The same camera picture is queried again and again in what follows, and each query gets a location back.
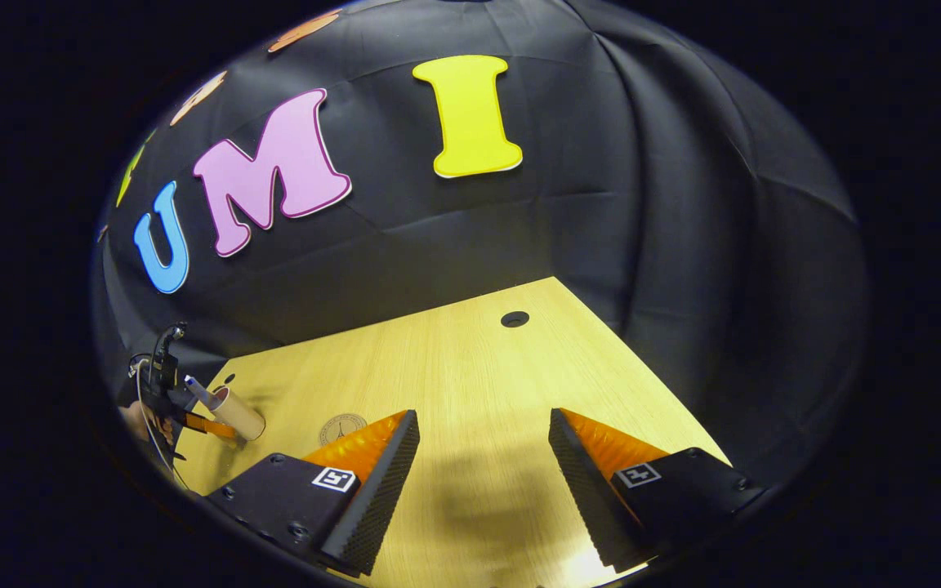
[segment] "letter m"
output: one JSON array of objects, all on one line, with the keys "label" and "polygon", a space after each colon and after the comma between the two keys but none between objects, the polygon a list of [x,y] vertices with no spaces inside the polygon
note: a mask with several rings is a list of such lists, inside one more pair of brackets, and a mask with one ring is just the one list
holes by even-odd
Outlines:
[{"label": "letter m", "polygon": [[227,139],[213,145],[194,164],[205,184],[209,212],[216,225],[216,253],[238,253],[249,243],[249,225],[239,223],[238,206],[261,229],[274,223],[274,183],[281,177],[281,213],[295,219],[321,211],[350,193],[350,178],[329,161],[318,126],[325,90],[304,92],[285,101],[268,117],[264,135],[251,158]]}]

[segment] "black fabric backdrop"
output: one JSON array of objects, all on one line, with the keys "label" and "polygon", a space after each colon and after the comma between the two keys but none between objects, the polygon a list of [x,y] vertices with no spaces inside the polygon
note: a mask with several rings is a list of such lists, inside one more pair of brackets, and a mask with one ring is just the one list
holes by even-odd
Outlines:
[{"label": "black fabric backdrop", "polygon": [[[225,64],[175,126],[175,109],[161,113],[94,257],[112,386],[178,319],[190,324],[178,357],[208,379],[224,358],[556,275],[736,466],[765,484],[800,469],[854,383],[869,289],[848,197],[807,131],[720,57],[612,4],[368,6]],[[524,153],[515,170],[432,170],[437,105],[411,72],[455,55],[507,60],[497,93]],[[354,191],[217,256],[195,161],[224,138],[256,153],[266,117],[314,88],[328,91],[322,134]],[[164,295],[132,234],[173,180],[190,271]],[[112,342],[116,328],[127,335]]]},{"label": "black fabric backdrop", "polygon": [[[815,134],[876,283],[863,379],[832,443],[742,532],[649,584],[941,585],[941,2],[643,8]],[[0,585],[190,583],[187,546],[212,530],[172,517],[193,513],[108,425],[86,335],[93,221],[150,116],[319,11],[0,3]],[[302,583],[214,539],[202,585]]]}]

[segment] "wooden tabletop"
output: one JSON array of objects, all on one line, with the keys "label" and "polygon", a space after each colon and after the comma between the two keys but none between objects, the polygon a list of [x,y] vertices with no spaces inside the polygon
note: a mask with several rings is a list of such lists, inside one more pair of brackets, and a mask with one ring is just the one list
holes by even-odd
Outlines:
[{"label": "wooden tabletop", "polygon": [[[504,327],[512,311],[529,315]],[[668,452],[728,462],[664,384],[556,278],[230,360],[212,387],[266,419],[239,447],[190,431],[176,468],[208,494],[273,452],[320,447],[330,418],[415,409],[421,431],[372,576],[376,588],[596,586],[604,567],[546,440],[564,407]],[[195,412],[208,417],[201,405]]]}]

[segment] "circular logo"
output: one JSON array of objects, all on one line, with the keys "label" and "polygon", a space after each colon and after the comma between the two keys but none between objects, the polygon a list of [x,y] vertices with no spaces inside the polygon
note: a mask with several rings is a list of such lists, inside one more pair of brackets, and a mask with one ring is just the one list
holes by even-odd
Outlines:
[{"label": "circular logo", "polygon": [[326,444],[335,442],[344,435],[350,435],[365,427],[365,424],[365,418],[358,416],[358,414],[351,414],[350,412],[337,414],[333,418],[329,418],[329,422],[318,433],[318,443],[326,446]]}]

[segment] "screw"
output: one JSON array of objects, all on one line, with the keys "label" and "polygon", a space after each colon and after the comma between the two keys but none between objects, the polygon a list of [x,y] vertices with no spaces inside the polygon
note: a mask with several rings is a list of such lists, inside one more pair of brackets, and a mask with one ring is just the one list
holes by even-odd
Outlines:
[{"label": "screw", "polygon": [[288,532],[296,538],[297,542],[303,541],[310,535],[310,532],[296,521],[292,521],[288,524]]}]

